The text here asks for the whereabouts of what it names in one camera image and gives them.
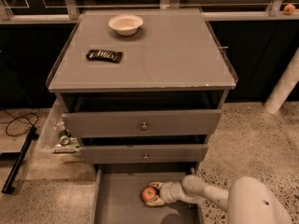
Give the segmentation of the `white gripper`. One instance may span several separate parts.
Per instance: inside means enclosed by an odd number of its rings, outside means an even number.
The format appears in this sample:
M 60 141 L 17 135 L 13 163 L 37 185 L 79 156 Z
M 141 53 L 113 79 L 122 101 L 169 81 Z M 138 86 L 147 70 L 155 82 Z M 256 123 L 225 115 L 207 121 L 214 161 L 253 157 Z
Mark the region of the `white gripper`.
M 160 191 L 160 196 L 156 195 L 146 202 L 146 205 L 149 207 L 163 206 L 164 203 L 174 203 L 181 201 L 184 197 L 184 192 L 179 182 L 150 182 L 149 186 Z

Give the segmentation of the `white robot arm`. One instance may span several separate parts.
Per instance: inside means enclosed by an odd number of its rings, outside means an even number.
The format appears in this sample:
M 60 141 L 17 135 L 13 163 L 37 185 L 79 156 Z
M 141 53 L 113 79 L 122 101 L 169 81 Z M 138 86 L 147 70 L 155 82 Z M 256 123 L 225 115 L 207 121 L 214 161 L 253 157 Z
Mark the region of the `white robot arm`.
M 152 182 L 141 192 L 147 206 L 178 201 L 199 204 L 207 199 L 228 215 L 229 224 L 292 224 L 292 218 L 273 192 L 261 181 L 243 176 L 229 190 L 206 183 L 196 175 L 180 182 Z

